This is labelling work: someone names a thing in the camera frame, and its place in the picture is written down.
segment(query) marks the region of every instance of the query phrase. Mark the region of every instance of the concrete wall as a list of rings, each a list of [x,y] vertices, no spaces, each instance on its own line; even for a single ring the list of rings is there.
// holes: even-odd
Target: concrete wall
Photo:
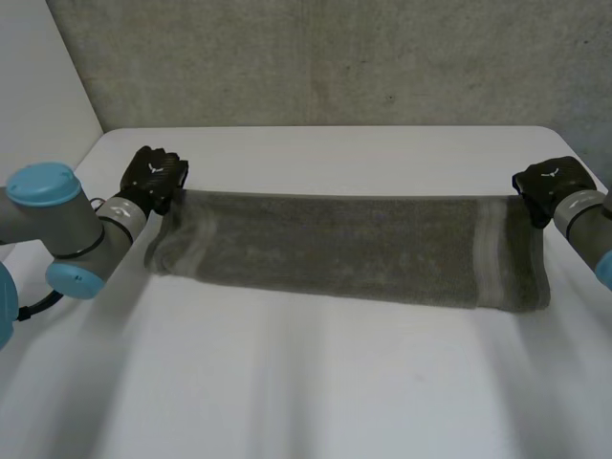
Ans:
[[[538,124],[612,182],[610,0],[48,0],[104,129]]]

